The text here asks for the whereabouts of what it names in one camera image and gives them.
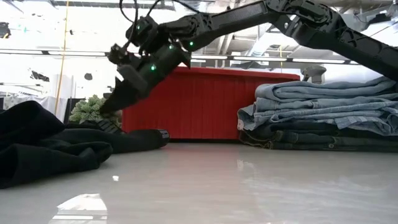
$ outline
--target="green plant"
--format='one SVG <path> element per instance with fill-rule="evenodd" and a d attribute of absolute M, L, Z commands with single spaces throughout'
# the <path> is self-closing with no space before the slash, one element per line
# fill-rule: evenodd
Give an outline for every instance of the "green plant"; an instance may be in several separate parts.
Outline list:
<path fill-rule="evenodd" d="M 116 112 L 113 114 L 107 114 L 106 117 L 100 115 L 100 107 L 104 102 L 105 98 L 99 98 L 97 95 L 93 95 L 88 98 L 88 100 L 80 100 L 72 110 L 69 120 L 79 122 L 81 124 L 85 121 L 109 119 L 120 126 L 120 117 Z"/>

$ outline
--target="red partition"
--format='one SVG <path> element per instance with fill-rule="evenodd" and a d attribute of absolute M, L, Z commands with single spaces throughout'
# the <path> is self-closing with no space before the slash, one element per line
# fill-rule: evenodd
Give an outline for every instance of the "red partition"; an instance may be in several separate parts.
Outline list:
<path fill-rule="evenodd" d="M 178 67 L 145 100 L 123 111 L 123 130 L 166 129 L 174 139 L 237 139 L 236 112 L 263 83 L 298 75 Z"/>

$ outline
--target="ceiling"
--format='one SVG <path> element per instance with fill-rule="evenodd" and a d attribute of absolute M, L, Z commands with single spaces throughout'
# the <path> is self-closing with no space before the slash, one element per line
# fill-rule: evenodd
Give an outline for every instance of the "ceiling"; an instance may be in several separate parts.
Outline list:
<path fill-rule="evenodd" d="M 139 15 L 145 15 L 154 1 L 139 0 Z M 253 0 L 203 0 L 185 1 L 200 11 L 211 13 L 223 12 L 229 6 L 239 7 L 253 2 Z M 392 1 L 385 0 L 316 0 L 327 4 L 333 9 L 352 17 L 358 24 L 366 17 L 355 17 L 354 11 L 378 13 L 390 9 Z M 123 18 L 118 8 L 117 0 L 79 0 L 70 1 L 68 8 L 67 50 L 107 52 L 114 44 L 123 44 L 126 39 L 124 33 L 131 25 Z M 30 50 L 61 50 L 63 46 L 66 1 L 30 0 L 30 1 L 0 1 L 0 22 L 8 22 L 12 37 L 0 40 L 0 49 L 30 49 Z M 134 18 L 134 4 L 132 0 L 124 2 L 125 12 Z M 190 14 L 179 4 L 164 1 L 151 13 L 158 23 L 177 20 Z M 387 44 L 398 45 L 397 26 L 384 24 L 373 26 L 373 35 Z M 253 55 L 270 57 L 295 58 L 330 58 L 341 59 L 329 50 L 313 50 L 299 46 L 293 39 L 279 34 L 270 24 L 263 24 L 241 30 L 214 40 L 210 45 L 199 51 L 206 55 Z M 198 66 L 230 66 L 230 63 L 215 64 L 214 61 L 198 63 Z M 302 68 L 307 63 L 269 62 L 260 66 L 270 70 L 279 68 Z"/>

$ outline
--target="denim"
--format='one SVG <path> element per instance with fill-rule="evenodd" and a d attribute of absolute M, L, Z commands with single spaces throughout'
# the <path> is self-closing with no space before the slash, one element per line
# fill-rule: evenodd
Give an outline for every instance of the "denim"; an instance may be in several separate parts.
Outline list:
<path fill-rule="evenodd" d="M 334 82 L 323 85 L 296 81 L 260 85 L 256 89 L 256 98 L 267 98 L 285 103 L 319 98 L 343 99 L 395 93 L 395 87 L 395 81 L 386 77 L 366 83 Z"/>
<path fill-rule="evenodd" d="M 398 141 L 396 139 L 381 138 L 365 131 L 333 130 L 332 127 L 324 125 L 311 127 L 315 128 L 317 134 L 309 129 L 307 131 L 311 131 L 311 133 L 305 133 L 305 128 L 285 131 L 272 131 L 281 127 L 262 126 L 261 128 L 263 128 L 262 133 L 258 133 L 257 130 L 241 131 L 239 140 L 250 146 L 266 149 L 398 152 Z"/>
<path fill-rule="evenodd" d="M 255 112 L 265 112 L 269 110 L 292 110 L 292 109 L 322 109 L 332 108 L 336 106 L 350 106 L 366 103 L 382 103 L 398 101 L 398 93 L 390 93 L 379 96 L 358 96 L 348 99 L 325 99 L 319 98 L 314 100 L 295 101 L 295 102 L 278 102 L 267 98 L 257 98 L 254 103 Z"/>
<path fill-rule="evenodd" d="M 360 152 L 398 152 L 396 147 L 375 146 L 334 146 L 332 144 L 292 144 L 270 142 L 267 149 L 307 150 L 307 151 L 360 151 Z"/>
<path fill-rule="evenodd" d="M 244 132 L 254 139 L 271 140 L 278 131 L 293 132 L 298 134 L 317 134 L 319 136 L 351 137 L 351 138 L 373 138 L 389 141 L 398 140 L 395 136 L 380 136 L 369 131 L 357 131 L 350 128 L 338 129 L 337 126 L 326 123 L 292 122 L 271 123 L 259 126 L 253 131 Z"/>
<path fill-rule="evenodd" d="M 369 99 L 368 103 L 319 109 L 277 109 L 257 112 L 259 105 L 238 111 L 243 129 L 254 130 L 264 123 L 310 121 L 334 124 L 339 129 L 352 128 L 372 131 L 383 136 L 398 135 L 398 101 Z"/>

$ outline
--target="dark jeans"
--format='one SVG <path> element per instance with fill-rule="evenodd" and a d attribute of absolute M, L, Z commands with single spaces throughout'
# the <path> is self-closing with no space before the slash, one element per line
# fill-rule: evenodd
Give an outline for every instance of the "dark jeans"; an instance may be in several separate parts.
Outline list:
<path fill-rule="evenodd" d="M 242 131 L 239 139 L 266 149 L 398 152 L 398 139 L 331 124 L 277 123 Z"/>

